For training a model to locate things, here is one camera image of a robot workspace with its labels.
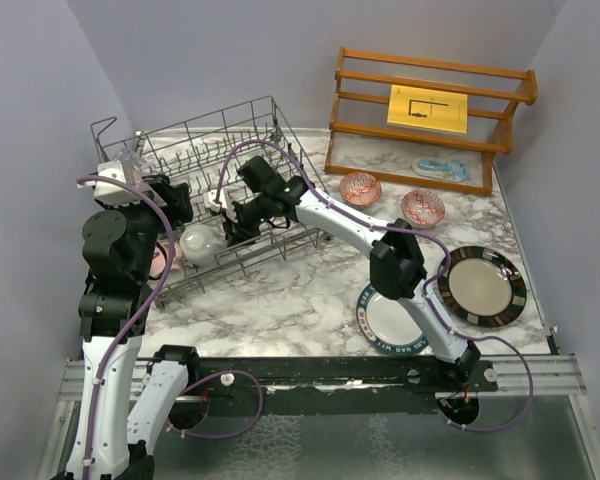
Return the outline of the white speckled mug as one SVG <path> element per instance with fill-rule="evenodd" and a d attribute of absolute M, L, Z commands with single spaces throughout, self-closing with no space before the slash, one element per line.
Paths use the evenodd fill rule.
<path fill-rule="evenodd" d="M 226 246 L 224 237 L 208 225 L 186 227 L 179 239 L 184 258 L 198 267 L 216 263 L 215 256 Z"/>

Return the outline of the pink mug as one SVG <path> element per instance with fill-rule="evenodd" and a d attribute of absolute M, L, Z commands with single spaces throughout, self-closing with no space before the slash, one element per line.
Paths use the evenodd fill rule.
<path fill-rule="evenodd" d="M 151 269 L 149 273 L 149 284 L 155 285 L 165 271 L 167 263 L 169 243 L 167 241 L 159 241 L 155 247 Z M 183 280 L 185 277 L 183 253 L 178 242 L 174 244 L 175 258 L 172 267 L 169 271 L 166 283 L 174 283 Z"/>

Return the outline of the clear octagonal glass tumbler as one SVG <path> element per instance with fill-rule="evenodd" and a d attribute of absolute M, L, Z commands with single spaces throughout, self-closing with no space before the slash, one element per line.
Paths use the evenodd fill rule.
<path fill-rule="evenodd" d="M 114 154 L 113 160 L 129 165 L 131 168 L 138 171 L 142 171 L 146 166 L 146 160 L 135 150 L 128 147 L 123 147 L 118 150 Z"/>

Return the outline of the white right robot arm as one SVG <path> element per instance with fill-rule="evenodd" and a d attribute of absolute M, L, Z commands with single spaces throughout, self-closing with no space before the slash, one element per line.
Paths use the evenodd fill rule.
<path fill-rule="evenodd" d="M 460 333 L 430 289 L 425 260 L 416 237 L 420 234 L 398 219 L 368 217 L 315 187 L 303 167 L 290 161 L 297 174 L 282 177 L 261 156 L 237 170 L 255 197 L 223 207 L 227 238 L 252 240 L 262 224 L 277 217 L 316 227 L 355 248 L 369 261 L 369 281 L 377 293 L 397 302 L 415 321 L 431 346 L 441 383 L 461 391 L 476 376 L 480 351 Z"/>

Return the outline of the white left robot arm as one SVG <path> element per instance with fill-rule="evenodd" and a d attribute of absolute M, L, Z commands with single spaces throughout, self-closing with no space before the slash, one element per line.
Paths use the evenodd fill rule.
<path fill-rule="evenodd" d="M 168 274 L 150 275 L 160 235 L 166 264 L 175 263 L 175 229 L 193 218 L 189 187 L 165 175 L 138 186 L 119 177 L 109 185 L 129 198 L 104 205 L 82 227 L 88 265 L 78 305 L 84 383 L 76 437 L 59 479 L 150 479 L 157 440 L 179 394 L 194 392 L 201 371 L 195 348 L 162 347 L 149 383 L 130 400 L 148 309 Z"/>

